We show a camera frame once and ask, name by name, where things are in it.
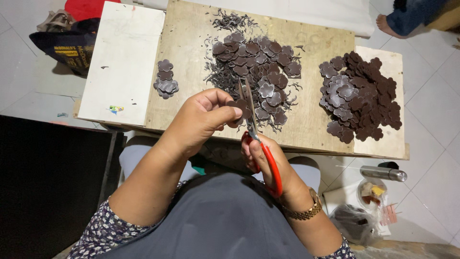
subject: hand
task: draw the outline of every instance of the hand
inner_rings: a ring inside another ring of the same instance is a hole
[[[236,107],[225,106],[233,98],[221,89],[204,90],[188,98],[163,133],[160,141],[170,153],[183,159],[200,151],[203,143],[216,130],[224,130],[224,123],[236,128],[233,123],[242,115]]]
[[[283,186],[283,194],[286,194],[292,189],[293,182],[300,179],[289,164],[288,159],[284,155],[281,147],[271,138],[264,136],[263,134],[258,134],[260,141],[270,149],[273,158],[276,161],[278,170],[281,176],[281,182]],[[256,164],[260,166],[260,170],[264,176],[265,184],[267,184],[272,189],[275,189],[275,182],[273,181],[273,176],[268,165],[268,161],[265,157],[260,143],[258,141],[252,141],[249,145],[246,141],[243,141],[241,144],[241,153],[243,158],[246,160],[246,167],[252,170],[254,173],[258,173],[256,169]]]

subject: red scissors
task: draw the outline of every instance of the red scissors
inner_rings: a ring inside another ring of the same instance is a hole
[[[260,141],[259,137],[257,136],[257,118],[255,114],[255,109],[254,109],[254,101],[253,101],[251,86],[249,85],[247,78],[245,80],[245,85],[243,86],[241,85],[241,80],[238,79],[238,90],[240,91],[241,98],[247,102],[247,107],[249,108],[249,110],[251,110],[251,117],[246,119],[247,131],[243,134],[241,141],[246,141],[248,145],[253,140],[257,140],[260,143],[260,146],[262,147],[262,150],[264,151],[265,157],[267,158],[268,165],[273,175],[273,180],[275,181],[276,188],[272,189],[268,185],[265,185],[265,186],[267,187],[267,190],[270,192],[270,194],[273,197],[279,198],[281,194],[283,193],[283,186],[281,183],[280,171],[278,170],[278,166],[276,165],[275,159],[273,158],[273,155],[271,154],[270,149],[267,146],[264,146],[262,141]],[[257,172],[259,173],[260,166],[256,164],[256,167],[257,167]]]

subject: gold wristwatch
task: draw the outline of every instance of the gold wristwatch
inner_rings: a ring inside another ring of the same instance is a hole
[[[316,214],[318,214],[322,210],[322,202],[318,194],[316,193],[316,191],[311,187],[310,187],[310,195],[313,198],[313,202],[315,203],[311,209],[305,212],[293,212],[290,209],[283,206],[284,214],[287,217],[298,219],[298,220],[307,220],[307,219],[311,219],[312,217],[314,217]]]

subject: floral sleeve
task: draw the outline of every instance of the floral sleeve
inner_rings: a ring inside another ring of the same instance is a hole
[[[348,241],[343,237],[342,246],[340,246],[335,253],[327,256],[315,257],[315,259],[356,259],[356,257],[348,245]]]
[[[111,210],[109,201],[101,204],[91,218],[80,240],[72,247],[67,259],[92,259],[114,247],[130,241],[153,226],[141,227],[120,219]]]

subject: red cloth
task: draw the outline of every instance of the red cloth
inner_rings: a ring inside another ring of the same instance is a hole
[[[89,18],[101,18],[105,1],[106,0],[67,0],[65,3],[65,10],[77,21]],[[107,1],[121,3],[120,0]]]

